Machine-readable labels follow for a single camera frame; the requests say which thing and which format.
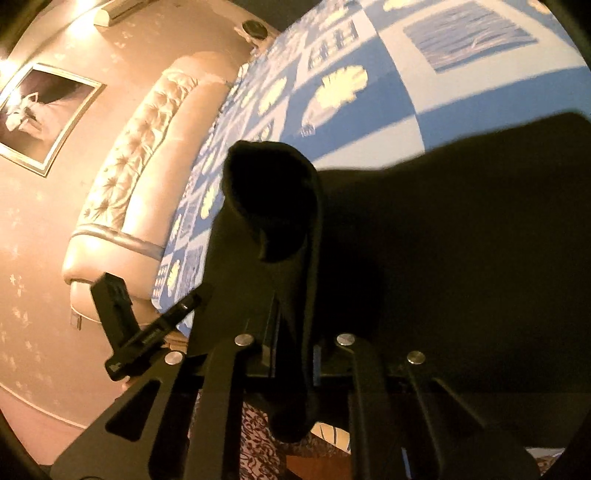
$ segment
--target air conditioner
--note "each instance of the air conditioner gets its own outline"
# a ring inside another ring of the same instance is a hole
[[[95,25],[109,27],[147,5],[150,0],[112,0],[96,11]]]

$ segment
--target bolt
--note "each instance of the bolt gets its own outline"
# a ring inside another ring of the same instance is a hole
[[[177,351],[169,352],[164,357],[164,361],[169,365],[177,365],[183,361],[183,354],[182,352]]]
[[[355,343],[355,335],[352,333],[341,333],[337,338],[336,342],[342,346],[349,346]]]
[[[413,365],[421,365],[425,363],[426,359],[427,357],[425,356],[425,354],[423,352],[419,352],[418,350],[413,350],[407,355],[408,363],[411,363]]]
[[[255,338],[250,333],[241,333],[234,339],[234,342],[238,346],[249,346],[252,345],[254,341]]]

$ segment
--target black metal frame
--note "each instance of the black metal frame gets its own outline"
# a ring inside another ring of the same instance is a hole
[[[95,301],[103,302],[99,313],[113,342],[107,371],[115,379],[129,372],[142,375],[58,458],[51,478],[238,478],[243,392],[273,382],[269,358],[282,355],[279,336],[271,333],[281,324],[275,304],[265,324],[249,325],[250,333],[222,339],[207,355],[181,359],[177,353],[176,362],[171,351],[162,348],[162,339],[193,308],[206,306],[209,286],[193,290],[145,330],[132,324],[122,279],[105,274],[91,291]],[[268,339],[272,340],[262,348]],[[315,385],[349,395],[355,479],[539,478],[535,460],[500,422],[445,381],[435,359],[415,361],[409,356],[388,366],[364,339],[337,338],[335,345],[336,349],[316,349],[320,369]],[[199,408],[191,425],[199,389]],[[407,416],[413,408],[422,420],[413,420],[409,429]],[[413,431],[421,428],[422,433]],[[591,478],[591,465],[584,463],[591,454],[591,421],[585,422],[567,452],[544,478]]]

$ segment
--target bed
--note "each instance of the bed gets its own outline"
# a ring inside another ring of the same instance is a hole
[[[318,169],[381,168],[558,112],[591,118],[590,91],[537,0],[324,0],[241,67],[194,159],[152,303],[164,312],[199,285],[237,140],[285,142]]]

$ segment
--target tufted headboard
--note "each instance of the tufted headboard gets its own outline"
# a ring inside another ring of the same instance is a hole
[[[89,288],[107,271],[125,280],[141,323],[156,317],[150,295],[171,219],[238,67],[215,52],[176,60],[117,137],[63,264],[76,313],[98,321]]]

